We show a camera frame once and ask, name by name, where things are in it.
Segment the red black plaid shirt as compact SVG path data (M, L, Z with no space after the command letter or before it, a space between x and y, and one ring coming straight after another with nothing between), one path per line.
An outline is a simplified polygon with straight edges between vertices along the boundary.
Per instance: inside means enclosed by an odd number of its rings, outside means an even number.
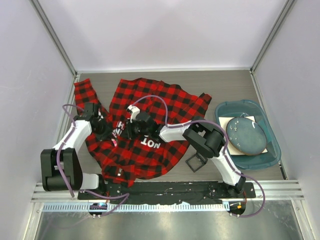
M192 95L177 84L146 78L121 79L109 109L102 106L100 114L120 135L130 118L126 109L131 104L149 114L157 124L179 124L195 116L204 117L211 100L209 94ZM98 140L93 133L85 144L104 180L125 187L131 187L136 179L150 180L167 174L189 147L187 141L158 143L146 135L133 140L119 136L114 144L112 140Z

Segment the pink white flower brooch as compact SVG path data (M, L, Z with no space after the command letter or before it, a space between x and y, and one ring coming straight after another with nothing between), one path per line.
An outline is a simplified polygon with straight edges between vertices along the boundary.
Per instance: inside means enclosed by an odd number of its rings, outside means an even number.
M117 141L116 139L113 139L113 138L112 138L111 141L112 141L114 147L117 147L117 146L118 146L118 141Z

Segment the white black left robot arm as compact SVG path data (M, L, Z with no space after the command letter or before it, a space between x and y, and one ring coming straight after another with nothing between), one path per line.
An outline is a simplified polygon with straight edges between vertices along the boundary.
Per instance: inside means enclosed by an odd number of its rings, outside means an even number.
M47 192L69 191L72 197L76 191L89 190L93 198L100 200L107 192L102 176L84 173L78 152L90 135L95 135L98 141L107 141L113 130L102 115L101 104L88 102L84 108L77 108L80 114L68 115L71 124L61 140L40 154L42 186Z

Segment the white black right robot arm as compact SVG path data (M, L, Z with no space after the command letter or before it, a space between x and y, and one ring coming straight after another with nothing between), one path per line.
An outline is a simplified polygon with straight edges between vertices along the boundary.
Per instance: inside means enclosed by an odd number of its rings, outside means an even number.
M246 177L232 162L227 151L228 137L215 122L195 116L184 123L165 125L156 123L150 115L140 112L126 121L120 136L129 140L147 136L157 143L186 141L200 156L212 160L230 197L236 198L244 191Z

